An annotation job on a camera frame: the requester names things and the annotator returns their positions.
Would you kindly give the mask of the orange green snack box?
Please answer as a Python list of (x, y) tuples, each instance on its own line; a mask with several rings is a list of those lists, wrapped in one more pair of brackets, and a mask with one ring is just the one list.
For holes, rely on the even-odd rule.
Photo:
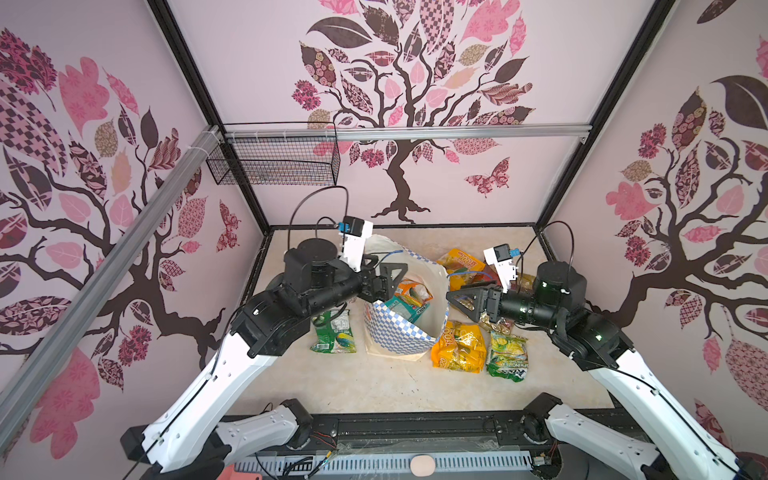
[(411, 324), (415, 324), (426, 312), (434, 297), (425, 284), (406, 279), (397, 287), (395, 295), (385, 306)]

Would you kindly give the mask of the yellow orange snack bag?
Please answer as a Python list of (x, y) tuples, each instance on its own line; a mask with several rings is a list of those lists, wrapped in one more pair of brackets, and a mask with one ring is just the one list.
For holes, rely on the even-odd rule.
[(446, 270), (450, 291), (490, 279), (484, 262), (457, 248), (444, 254), (437, 263)]

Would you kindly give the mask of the yellow chips bag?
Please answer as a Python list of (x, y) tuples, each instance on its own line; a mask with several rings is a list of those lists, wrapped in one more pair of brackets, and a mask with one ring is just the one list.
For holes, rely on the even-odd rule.
[(430, 357), (434, 368), (479, 374), (484, 369), (486, 355), (478, 325), (448, 320)]

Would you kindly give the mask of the gold candy bag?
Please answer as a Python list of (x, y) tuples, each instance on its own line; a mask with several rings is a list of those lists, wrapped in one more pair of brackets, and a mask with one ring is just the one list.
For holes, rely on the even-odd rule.
[[(512, 284), (512, 287), (508, 292), (532, 294), (534, 290), (535, 276), (523, 272), (522, 256), (517, 258), (516, 266), (518, 267), (518, 279), (515, 283)], [(497, 276), (496, 270), (492, 266), (486, 265), (485, 272), (490, 277), (490, 279), (488, 281), (477, 283), (489, 283), (491, 285), (501, 287), (499, 277)]]

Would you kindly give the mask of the blue checkered paper bag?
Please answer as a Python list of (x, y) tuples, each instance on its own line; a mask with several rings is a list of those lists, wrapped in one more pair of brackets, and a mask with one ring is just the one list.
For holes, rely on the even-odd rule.
[(366, 351), (416, 361), (438, 342), (449, 318), (447, 272), (437, 262), (381, 235), (367, 240), (365, 252), (386, 263), (407, 266), (392, 299), (364, 305)]

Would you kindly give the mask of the green yellow snack bag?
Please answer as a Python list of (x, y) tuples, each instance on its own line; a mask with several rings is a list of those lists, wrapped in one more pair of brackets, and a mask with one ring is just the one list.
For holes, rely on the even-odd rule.
[(525, 380), (528, 368), (527, 339), (492, 331), (486, 360), (487, 373), (519, 383)]

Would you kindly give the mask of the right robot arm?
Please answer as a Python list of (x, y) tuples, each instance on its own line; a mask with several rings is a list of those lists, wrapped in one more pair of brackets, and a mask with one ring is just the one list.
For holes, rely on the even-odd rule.
[(571, 265), (539, 265), (531, 293), (483, 282), (447, 293), (470, 320), (501, 319), (546, 332), (598, 381), (647, 436), (641, 442), (540, 394), (525, 413), (546, 438), (570, 444), (629, 479), (764, 479), (760, 462), (707, 432), (652, 373), (622, 329), (585, 306), (587, 281)]

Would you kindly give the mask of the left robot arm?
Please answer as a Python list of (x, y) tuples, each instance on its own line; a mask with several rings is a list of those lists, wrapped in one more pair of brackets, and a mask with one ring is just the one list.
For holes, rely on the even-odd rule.
[(286, 251), (284, 272), (237, 309), (216, 355), (179, 399), (153, 423), (123, 434), (128, 459), (148, 467), (143, 478), (216, 479), (264, 449), (298, 450), (309, 442), (313, 417), (296, 399), (240, 420), (223, 418), (314, 318), (353, 298), (393, 297), (407, 264), (381, 262), (364, 249), (364, 239), (350, 235), (341, 248), (310, 238)]

